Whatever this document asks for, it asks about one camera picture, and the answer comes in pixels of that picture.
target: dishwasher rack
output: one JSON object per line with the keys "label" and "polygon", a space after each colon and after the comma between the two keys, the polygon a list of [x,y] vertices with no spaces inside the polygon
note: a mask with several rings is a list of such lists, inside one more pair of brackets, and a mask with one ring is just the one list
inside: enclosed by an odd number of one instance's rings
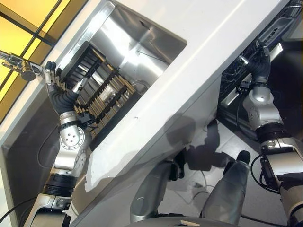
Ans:
{"label": "dishwasher rack", "polygon": [[64,68],[60,85],[63,89],[72,89],[84,77],[88,82],[74,108],[79,114],[89,112],[95,118],[90,125],[93,151],[141,96],[89,42],[81,46]]}

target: chrome faucet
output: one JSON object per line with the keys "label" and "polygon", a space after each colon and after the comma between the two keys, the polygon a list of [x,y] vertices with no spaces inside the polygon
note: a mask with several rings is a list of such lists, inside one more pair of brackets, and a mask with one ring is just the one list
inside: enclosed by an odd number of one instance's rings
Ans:
{"label": "chrome faucet", "polygon": [[0,50],[0,59],[4,60],[3,66],[20,73],[21,77],[27,81],[34,80],[36,75],[40,75],[43,71],[41,65],[25,60],[13,53],[6,53]]}

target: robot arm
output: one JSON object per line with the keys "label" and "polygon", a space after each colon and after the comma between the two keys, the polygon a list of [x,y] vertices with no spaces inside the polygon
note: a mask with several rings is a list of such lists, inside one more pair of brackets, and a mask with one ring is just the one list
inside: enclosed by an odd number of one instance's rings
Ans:
{"label": "robot arm", "polygon": [[238,60],[252,73],[251,90],[243,101],[251,128],[261,144],[261,166],[266,184],[278,190],[288,218],[295,227],[303,223],[303,155],[299,144],[285,130],[267,85],[269,51],[263,46],[262,61]]}
{"label": "robot arm", "polygon": [[84,78],[67,92],[54,83],[54,62],[45,67],[45,85],[54,110],[60,118],[60,149],[42,192],[38,195],[25,222],[25,227],[68,227],[70,217],[62,211],[68,210],[71,195],[80,176],[91,141],[90,133],[82,129],[74,105],[79,92],[87,82]]}

